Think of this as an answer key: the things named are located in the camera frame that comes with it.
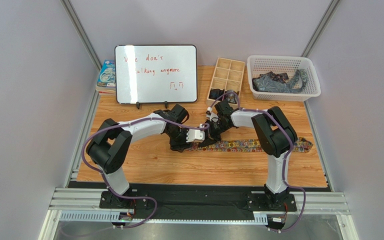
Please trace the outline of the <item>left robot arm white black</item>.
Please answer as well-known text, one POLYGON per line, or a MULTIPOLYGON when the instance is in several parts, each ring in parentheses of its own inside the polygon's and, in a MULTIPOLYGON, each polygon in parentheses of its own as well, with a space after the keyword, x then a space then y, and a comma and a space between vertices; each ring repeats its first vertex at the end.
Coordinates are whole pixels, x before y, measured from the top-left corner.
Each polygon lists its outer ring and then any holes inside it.
POLYGON ((116 122, 108 118, 92 135, 85 153, 97 165, 108 188, 123 195, 130 184, 123 171, 129 147, 132 143, 159 134, 168 134, 170 142, 181 149, 191 146, 186 142, 186 128, 180 126, 189 118, 188 111, 176 104, 171 110, 156 110, 146 117, 130 122, 116 122))

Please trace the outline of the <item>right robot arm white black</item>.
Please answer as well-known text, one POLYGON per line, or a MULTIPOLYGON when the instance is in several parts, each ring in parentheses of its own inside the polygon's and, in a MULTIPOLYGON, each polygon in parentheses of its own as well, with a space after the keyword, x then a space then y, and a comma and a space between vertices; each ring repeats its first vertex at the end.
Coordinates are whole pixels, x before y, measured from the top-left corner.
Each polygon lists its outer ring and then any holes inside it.
POLYGON ((206 121, 205 139, 197 146, 205 148, 221 141, 221 134, 231 128, 247 127, 255 130, 262 150, 267 154, 268 177, 265 183, 266 194, 272 198, 286 195, 287 163, 298 136, 280 107, 267 110, 234 109, 227 100, 215 105, 216 116, 206 121))

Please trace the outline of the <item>colourful patterned tie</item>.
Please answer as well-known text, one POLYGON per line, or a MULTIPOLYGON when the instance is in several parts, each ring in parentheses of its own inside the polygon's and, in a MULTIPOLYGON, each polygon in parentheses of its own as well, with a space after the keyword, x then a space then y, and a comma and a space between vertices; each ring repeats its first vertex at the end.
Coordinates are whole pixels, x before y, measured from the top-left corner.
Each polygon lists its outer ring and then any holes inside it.
MULTIPOLYGON (((305 139, 299 137, 294 143, 293 152, 296 153, 308 153, 314 144, 305 139)), ((208 146, 199 146, 198 143, 193 142, 192 147, 186 149, 189 152, 204 151, 204 152, 237 152, 237 153, 254 153, 263 152, 258 139, 241 139, 241 140, 229 140, 218 141, 208 146)))

